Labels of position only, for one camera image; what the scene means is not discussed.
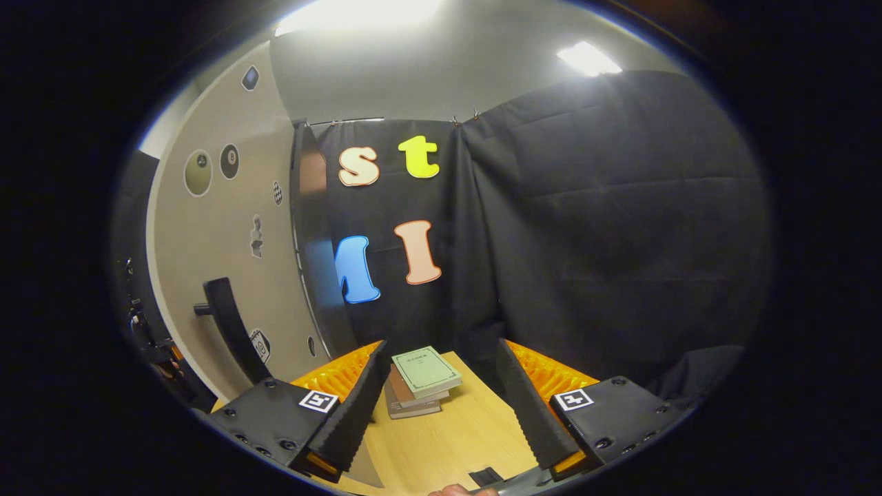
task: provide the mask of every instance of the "stack of books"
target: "stack of books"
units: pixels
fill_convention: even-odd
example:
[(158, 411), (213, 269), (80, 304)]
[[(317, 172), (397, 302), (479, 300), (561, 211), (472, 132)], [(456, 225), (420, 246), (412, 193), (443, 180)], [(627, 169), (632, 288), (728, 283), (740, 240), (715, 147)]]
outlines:
[(431, 346), (395, 355), (384, 386), (389, 418), (439, 412), (438, 400), (460, 384), (462, 374)]

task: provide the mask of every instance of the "sticker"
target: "sticker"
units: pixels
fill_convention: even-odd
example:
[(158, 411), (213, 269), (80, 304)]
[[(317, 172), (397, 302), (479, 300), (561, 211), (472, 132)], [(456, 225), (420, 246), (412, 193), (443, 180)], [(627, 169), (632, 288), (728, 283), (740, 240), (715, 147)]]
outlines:
[(196, 150), (183, 165), (183, 186), (195, 198), (208, 193), (212, 183), (212, 159), (205, 150)]
[(258, 85), (258, 79), (260, 79), (258, 68), (252, 65), (242, 77), (242, 87), (245, 88), (245, 91), (254, 91), (254, 88)]
[(261, 230), (260, 215), (255, 214), (252, 222), (254, 223), (254, 229), (251, 231), (251, 256), (259, 259), (262, 257), (260, 248), (264, 245), (264, 233)]
[(321, 391), (310, 391), (298, 404), (310, 410), (327, 413), (336, 402), (337, 395), (329, 395)]
[(589, 398), (588, 395), (585, 394), (585, 391), (581, 389), (567, 391), (566, 393), (554, 395), (554, 397), (557, 399), (557, 404), (559, 404), (564, 411), (575, 410), (594, 403), (594, 400)]
[(410, 272), (405, 281), (407, 284), (424, 284), (441, 277), (441, 269), (432, 261), (429, 249), (429, 221), (405, 222), (395, 228), (395, 234), (404, 242), (404, 254)]
[(343, 168), (337, 177), (344, 186), (366, 186), (373, 184), (380, 177), (380, 168), (374, 163), (377, 152), (371, 147), (350, 147), (340, 154), (340, 166)]
[(220, 173), (232, 179), (239, 172), (239, 149), (232, 143), (223, 147), (220, 152)]
[(258, 355), (260, 355), (260, 359), (266, 363), (266, 360), (270, 359), (270, 341), (266, 339), (263, 331), (260, 329), (251, 331), (251, 344)]
[(434, 177), (439, 170), (438, 164), (429, 163), (429, 152), (438, 151), (437, 143), (427, 143), (425, 136), (414, 136), (398, 145), (398, 150), (404, 152), (404, 160), (407, 164), (407, 172), (422, 179)]
[(281, 186), (279, 186), (279, 181), (273, 181), (273, 201), (276, 202), (276, 206), (281, 205)]
[(333, 263), (337, 268), (337, 282), (343, 288), (346, 283), (346, 301), (365, 303), (380, 297), (380, 290), (370, 280), (366, 251), (368, 238), (365, 236), (344, 237), (337, 244)]

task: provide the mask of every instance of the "ceiling light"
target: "ceiling light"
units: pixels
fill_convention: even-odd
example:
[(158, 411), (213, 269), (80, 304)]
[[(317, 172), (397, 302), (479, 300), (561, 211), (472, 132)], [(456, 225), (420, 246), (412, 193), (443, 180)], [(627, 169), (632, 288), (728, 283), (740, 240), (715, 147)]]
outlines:
[(441, 0), (318, 0), (284, 18), (275, 35), (310, 27), (403, 26), (430, 18)]
[(557, 57), (587, 76), (615, 74), (622, 71), (622, 68), (608, 56), (584, 41), (576, 43), (572, 48), (560, 50), (557, 52)]

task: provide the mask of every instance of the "brown book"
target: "brown book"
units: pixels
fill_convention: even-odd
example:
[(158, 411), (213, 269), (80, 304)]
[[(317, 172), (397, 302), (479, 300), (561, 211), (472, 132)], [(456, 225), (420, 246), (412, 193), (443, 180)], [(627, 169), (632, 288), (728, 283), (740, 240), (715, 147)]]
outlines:
[(398, 367), (395, 364), (392, 364), (392, 369), (389, 371), (388, 382), (392, 385), (395, 397), (401, 403), (401, 408), (410, 408), (426, 402), (434, 402), (450, 395), (450, 391), (445, 390), (425, 398), (414, 397), (414, 392), (410, 390), (410, 387), (407, 387), (407, 382), (401, 377), (401, 372), (398, 371)]
[(396, 418), (416, 417), (441, 411), (441, 405), (438, 404), (437, 400), (434, 402), (420, 403), (409, 408), (403, 408), (398, 402), (398, 398), (395, 397), (395, 390), (392, 389), (392, 384), (389, 380), (386, 380), (384, 390), (386, 396), (386, 408), (389, 410), (389, 418), (393, 420)]

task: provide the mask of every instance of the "letter s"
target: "letter s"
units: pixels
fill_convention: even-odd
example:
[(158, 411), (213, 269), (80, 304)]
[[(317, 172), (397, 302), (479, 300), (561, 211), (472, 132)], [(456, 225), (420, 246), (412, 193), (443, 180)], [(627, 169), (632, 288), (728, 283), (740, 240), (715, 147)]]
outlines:
[(380, 169), (372, 162), (377, 152), (371, 147), (350, 147), (340, 154), (340, 182), (344, 186), (366, 186), (377, 181)]

